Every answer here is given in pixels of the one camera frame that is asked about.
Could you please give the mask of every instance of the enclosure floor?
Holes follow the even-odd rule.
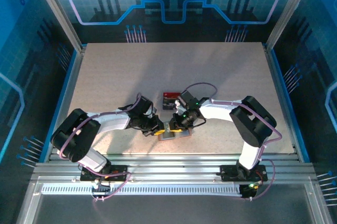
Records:
[[[153,101],[162,121],[172,112],[162,110],[164,91],[182,91],[195,82],[210,82],[218,100],[254,96],[277,121],[283,139],[266,152],[293,152],[273,80],[261,43],[105,43],[88,44],[70,111],[115,110],[135,102],[138,92]],[[211,87],[196,86],[191,93],[208,97]],[[158,141],[134,129],[97,135],[93,147],[115,153],[240,153],[243,140],[232,122],[210,119],[189,138]]]

